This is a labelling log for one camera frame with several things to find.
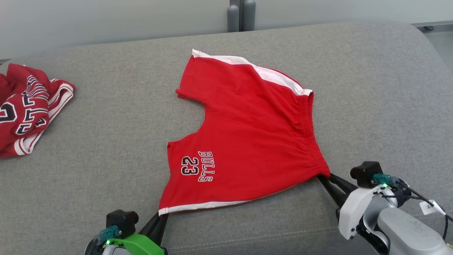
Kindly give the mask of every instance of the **label tag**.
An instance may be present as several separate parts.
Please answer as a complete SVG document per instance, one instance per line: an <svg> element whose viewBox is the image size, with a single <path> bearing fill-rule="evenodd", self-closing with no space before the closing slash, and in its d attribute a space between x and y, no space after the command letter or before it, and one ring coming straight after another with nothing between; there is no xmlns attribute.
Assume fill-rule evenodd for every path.
<svg viewBox="0 0 453 255"><path fill-rule="evenodd" d="M429 200L431 203L433 203L435 206L438 206L438 204L434 200ZM438 210L432 206L430 206L427 202L423 201L420 203L420 207L422 208L422 212L424 215L433 213L433 212L438 212Z"/></svg>

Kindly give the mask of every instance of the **gray couch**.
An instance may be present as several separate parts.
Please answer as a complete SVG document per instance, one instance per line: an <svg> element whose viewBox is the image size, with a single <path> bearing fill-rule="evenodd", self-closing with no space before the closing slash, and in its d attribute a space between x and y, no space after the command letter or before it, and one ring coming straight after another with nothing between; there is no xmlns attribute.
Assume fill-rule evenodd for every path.
<svg viewBox="0 0 453 255"><path fill-rule="evenodd" d="M115 209L141 228L169 179L168 141L197 131L201 104L174 90L191 49L242 56L313 89L316 138L333 173L364 160L453 210L453 76L416 28L339 23L98 44L13 59L76 86L32 154L0 160L0 254L77 255ZM7 64L0 67L5 73ZM245 204L173 213L169 254L374 254L337 230L317 179ZM418 202L403 210L442 232ZM453 230L448 240L453 240Z"/></svg>

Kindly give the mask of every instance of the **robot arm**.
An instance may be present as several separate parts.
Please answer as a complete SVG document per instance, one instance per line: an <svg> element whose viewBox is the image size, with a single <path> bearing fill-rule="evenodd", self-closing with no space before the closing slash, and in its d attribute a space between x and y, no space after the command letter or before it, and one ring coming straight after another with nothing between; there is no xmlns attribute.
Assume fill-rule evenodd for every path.
<svg viewBox="0 0 453 255"><path fill-rule="evenodd" d="M398 209L410 198L420 198L411 196L404 181L383 175L378 162L364 162L351 170L351 176L359 187L336 175L319 177L339 206L338 229L343 237L359 234L380 255L453 255L436 231Z"/></svg>
<svg viewBox="0 0 453 255"><path fill-rule="evenodd" d="M134 211L116 210L106 217L106 229L91 240L85 255L167 255L160 247L168 214L156 213L142 230L135 234L139 216Z"/></svg>

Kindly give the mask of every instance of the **red jersey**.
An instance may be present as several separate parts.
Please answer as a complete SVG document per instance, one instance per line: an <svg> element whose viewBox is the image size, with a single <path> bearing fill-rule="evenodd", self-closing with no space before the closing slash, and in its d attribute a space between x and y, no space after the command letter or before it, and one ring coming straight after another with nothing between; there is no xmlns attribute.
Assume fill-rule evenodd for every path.
<svg viewBox="0 0 453 255"><path fill-rule="evenodd" d="M316 143L313 92L279 71L193 50L178 97L200 101L198 132L168 144L159 214L268 196L330 171Z"/></svg>
<svg viewBox="0 0 453 255"><path fill-rule="evenodd" d="M41 134L72 98L74 86L38 69L9 64L0 74L0 157L30 154Z"/></svg>

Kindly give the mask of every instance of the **white stripe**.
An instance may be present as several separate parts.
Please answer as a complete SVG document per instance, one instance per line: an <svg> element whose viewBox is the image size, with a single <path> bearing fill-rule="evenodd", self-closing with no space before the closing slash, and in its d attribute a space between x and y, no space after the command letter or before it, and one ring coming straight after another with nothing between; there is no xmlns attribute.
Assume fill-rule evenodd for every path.
<svg viewBox="0 0 453 255"><path fill-rule="evenodd" d="M17 139L14 142L14 150L16 151L18 156L22 156L22 155L25 155L25 153L20 149L19 142L20 142L20 139Z"/></svg>
<svg viewBox="0 0 453 255"><path fill-rule="evenodd" d="M159 210L159 216L162 214L167 214L176 211L185 211L185 210L196 210L196 209L205 209L205 208L215 208L221 206L232 206L248 201L232 201L232 202L206 202L201 204L191 204L191 205L182 205L182 206L173 206L166 207Z"/></svg>
<svg viewBox="0 0 453 255"><path fill-rule="evenodd" d="M34 139L35 137L37 137L37 136L41 136L41 133L42 133L42 131L39 132L39 133L36 133L36 134L34 134L34 135L32 135L32 136L29 136L29 137L26 137L26 138L23 138L23 139L22 139L22 148L24 148L24 150L25 150L25 152L26 152L27 154L30 154L30 153L33 151L34 145L31 145L31 142L33 141L33 139Z"/></svg>
<svg viewBox="0 0 453 255"><path fill-rule="evenodd" d="M286 75L283 75L282 73L279 73L277 71L274 71L269 68L261 67L261 66L256 66L249 61L247 61L245 58L242 57L236 57L236 56L210 56L204 52L201 52L199 50L194 50L192 49L192 56L194 58L210 58L210 59L217 59L222 62L228 63L228 64L249 64L253 66L255 71L258 73L258 75L266 81L270 81L273 83L276 83L281 86L285 86L290 88L294 94L296 95L310 95L312 93L311 89L304 89L302 88L297 82L293 81L292 79L288 78Z"/></svg>
<svg viewBox="0 0 453 255"><path fill-rule="evenodd" d="M72 89L72 87L69 86L69 84L67 84L67 83L61 84L61 85L60 85L60 88L59 88L58 91L57 91L57 93L55 93L55 95L49 100L49 102L48 102L49 105L53 104L53 103L60 97L60 92L61 92L61 90L64 89L64 88L66 88L66 89L68 89L69 91L71 91L71 93L74 91L74 90Z"/></svg>
<svg viewBox="0 0 453 255"><path fill-rule="evenodd" d="M69 100L67 99L71 99L73 96L73 93L72 91L66 91L63 96L61 96L61 99L60 99L60 103L54 107L52 110L49 111L49 123L53 120L53 118L55 118L55 116L61 111L61 109L63 109L63 105L65 105L67 102L69 102Z"/></svg>

